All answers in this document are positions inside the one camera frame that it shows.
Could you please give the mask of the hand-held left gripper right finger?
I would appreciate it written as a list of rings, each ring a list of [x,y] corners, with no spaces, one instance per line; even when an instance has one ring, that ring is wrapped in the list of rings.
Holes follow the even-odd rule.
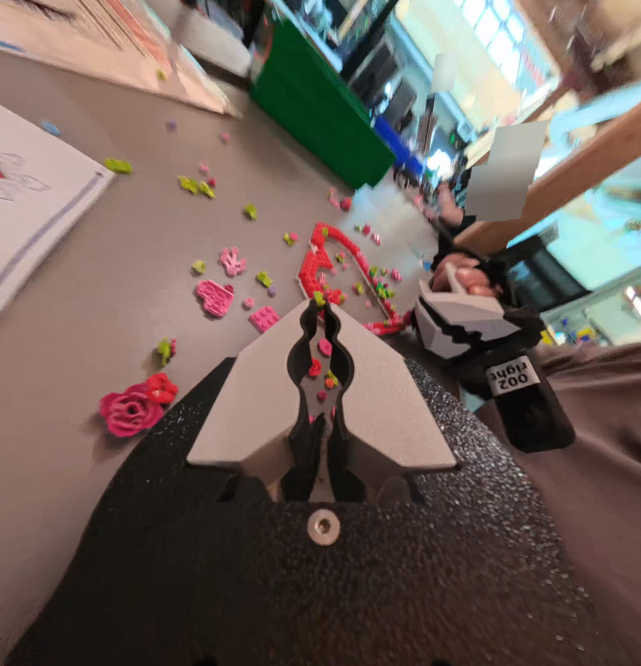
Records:
[[[415,477],[457,471],[403,356],[333,304],[324,308],[324,328],[340,384],[326,449],[334,499],[365,502],[387,485],[410,498]]]

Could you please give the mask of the red lego heart frame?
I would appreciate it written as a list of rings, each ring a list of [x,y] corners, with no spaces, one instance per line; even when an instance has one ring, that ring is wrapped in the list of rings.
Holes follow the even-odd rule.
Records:
[[[335,259],[335,254],[340,251],[346,253],[344,264]],[[331,278],[348,271],[356,275],[349,293],[362,298],[366,308],[372,311],[372,320],[365,323],[366,329],[385,337],[403,332],[412,325],[412,311],[399,310],[395,303],[395,288],[402,281],[400,272],[370,263],[363,249],[340,228],[324,222],[316,223],[297,274],[303,295],[314,300],[314,291],[319,290],[325,293],[326,304],[343,306],[349,293],[334,286]]]

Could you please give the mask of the wooden beam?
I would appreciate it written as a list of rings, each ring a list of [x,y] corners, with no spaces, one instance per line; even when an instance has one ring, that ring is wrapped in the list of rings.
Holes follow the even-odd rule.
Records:
[[[641,102],[536,180],[520,219],[475,222],[455,240],[458,248],[491,256],[567,203],[641,157]]]

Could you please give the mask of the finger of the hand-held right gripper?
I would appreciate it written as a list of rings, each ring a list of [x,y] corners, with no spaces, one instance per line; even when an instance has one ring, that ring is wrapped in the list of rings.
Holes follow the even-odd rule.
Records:
[[[433,292],[426,281],[419,281],[422,310],[436,315],[452,326],[479,322],[504,322],[504,310],[492,297],[466,292]]]
[[[478,352],[522,332],[503,318],[448,323],[437,313],[415,312],[417,341],[441,360],[453,360],[468,352]]]

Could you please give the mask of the magenta lego rose cluster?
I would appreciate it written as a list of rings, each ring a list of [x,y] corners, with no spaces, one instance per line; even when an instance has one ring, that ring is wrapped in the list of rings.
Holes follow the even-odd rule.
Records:
[[[135,384],[124,392],[113,392],[101,398],[98,412],[108,433],[129,438],[151,429],[163,416],[164,408],[148,396],[146,383]]]

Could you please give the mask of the stacked green plastic bins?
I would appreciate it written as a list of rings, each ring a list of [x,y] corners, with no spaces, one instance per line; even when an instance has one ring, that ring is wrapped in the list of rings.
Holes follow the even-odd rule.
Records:
[[[275,24],[250,96],[354,190],[375,187],[393,166],[362,102],[289,20]]]

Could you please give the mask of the lego instruction booklet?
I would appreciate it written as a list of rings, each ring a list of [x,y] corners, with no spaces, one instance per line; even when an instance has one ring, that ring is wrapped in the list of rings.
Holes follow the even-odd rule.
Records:
[[[0,314],[114,178],[0,105]]]

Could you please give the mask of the blue plastic bin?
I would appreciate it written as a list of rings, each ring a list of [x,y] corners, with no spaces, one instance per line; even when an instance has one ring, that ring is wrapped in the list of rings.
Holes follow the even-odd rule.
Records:
[[[389,146],[395,159],[393,168],[395,170],[405,169],[410,171],[416,179],[421,179],[425,174],[425,167],[416,157],[416,155],[407,147],[399,134],[393,129],[391,124],[380,115],[374,123],[375,132],[381,137],[383,142]]]

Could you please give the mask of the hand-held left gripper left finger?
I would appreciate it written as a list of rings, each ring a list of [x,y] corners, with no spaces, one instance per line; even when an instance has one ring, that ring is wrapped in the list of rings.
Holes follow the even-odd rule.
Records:
[[[232,360],[187,455],[190,466],[280,484],[286,501],[310,498],[320,435],[301,384],[317,320],[316,302],[301,302]]]

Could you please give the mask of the plain pink lego branch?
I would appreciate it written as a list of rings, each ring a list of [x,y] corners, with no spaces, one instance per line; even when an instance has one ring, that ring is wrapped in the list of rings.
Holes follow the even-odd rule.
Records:
[[[247,268],[247,261],[242,258],[237,246],[223,247],[218,261],[223,267],[225,275],[231,279],[244,273]]]

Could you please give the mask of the person's right hand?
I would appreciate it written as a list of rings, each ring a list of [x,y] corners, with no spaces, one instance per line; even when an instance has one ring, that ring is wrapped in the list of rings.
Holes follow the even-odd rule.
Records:
[[[454,267],[457,281],[467,293],[476,296],[500,298],[501,287],[490,281],[490,278],[479,268],[480,261],[467,253],[456,252],[445,256],[432,274],[429,286],[434,292],[449,292],[451,286],[448,267]]]

